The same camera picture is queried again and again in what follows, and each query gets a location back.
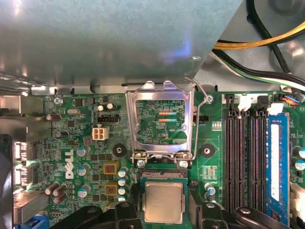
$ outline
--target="mounting hole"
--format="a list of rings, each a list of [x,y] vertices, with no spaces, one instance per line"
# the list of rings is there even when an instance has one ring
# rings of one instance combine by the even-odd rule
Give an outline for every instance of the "mounting hole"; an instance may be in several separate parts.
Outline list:
[[[205,154],[209,154],[210,152],[211,152],[211,151],[210,151],[209,148],[205,148],[205,149],[204,149],[204,153],[205,153]]]

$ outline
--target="black wire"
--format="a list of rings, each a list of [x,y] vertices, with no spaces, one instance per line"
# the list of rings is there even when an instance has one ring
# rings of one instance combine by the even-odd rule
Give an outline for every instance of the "black wire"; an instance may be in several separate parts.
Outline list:
[[[242,66],[240,63],[236,62],[230,56],[228,56],[224,51],[215,50],[215,49],[213,49],[212,51],[222,60],[226,61],[227,63],[232,65],[234,68],[237,68],[244,73],[258,76],[258,77],[287,80],[287,81],[291,81],[291,82],[300,84],[302,86],[305,86],[305,80],[303,80],[302,78],[300,78],[298,76],[295,76],[292,74],[287,74],[287,73],[267,72],[267,71],[259,71],[259,70],[246,68],[246,67]]]
[[[248,11],[250,20],[251,20],[252,24],[254,25],[256,31],[262,37],[262,39],[272,38],[271,34],[266,29],[266,27],[264,26],[264,24],[262,23],[262,21],[260,20],[258,14],[256,12],[254,0],[246,0],[246,6],[247,6],[247,11]],[[289,73],[290,69],[288,67],[288,64],[285,61],[285,58],[284,58],[283,54],[281,53],[281,50],[278,48],[278,46],[276,44],[271,44],[268,47],[271,49],[271,51],[273,51],[283,72]]]

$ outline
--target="integrated circuit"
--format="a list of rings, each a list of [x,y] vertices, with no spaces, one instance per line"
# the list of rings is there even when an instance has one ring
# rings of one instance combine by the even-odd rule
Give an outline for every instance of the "integrated circuit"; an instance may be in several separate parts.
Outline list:
[[[182,183],[147,181],[142,198],[145,222],[183,223],[185,195]]]

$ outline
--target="metal panel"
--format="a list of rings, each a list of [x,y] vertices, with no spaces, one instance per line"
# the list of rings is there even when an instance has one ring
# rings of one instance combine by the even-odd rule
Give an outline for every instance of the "metal panel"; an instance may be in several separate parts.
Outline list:
[[[0,0],[0,71],[48,85],[181,83],[242,0]]]
[[[1,118],[0,134],[8,134],[18,142],[38,141],[51,137],[51,122],[44,117]]]

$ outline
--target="motherboard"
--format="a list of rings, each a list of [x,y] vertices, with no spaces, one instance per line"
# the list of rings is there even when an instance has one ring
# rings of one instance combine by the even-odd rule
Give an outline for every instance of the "motherboard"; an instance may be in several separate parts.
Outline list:
[[[194,228],[194,183],[229,213],[250,207],[288,226],[301,217],[291,203],[305,188],[305,105],[281,92],[214,91],[197,111],[202,92],[141,93],[151,92],[29,96],[43,109],[25,117],[43,115],[51,132],[14,142],[15,196],[41,192],[36,213],[49,227],[84,206],[129,201],[136,184],[146,229]]]

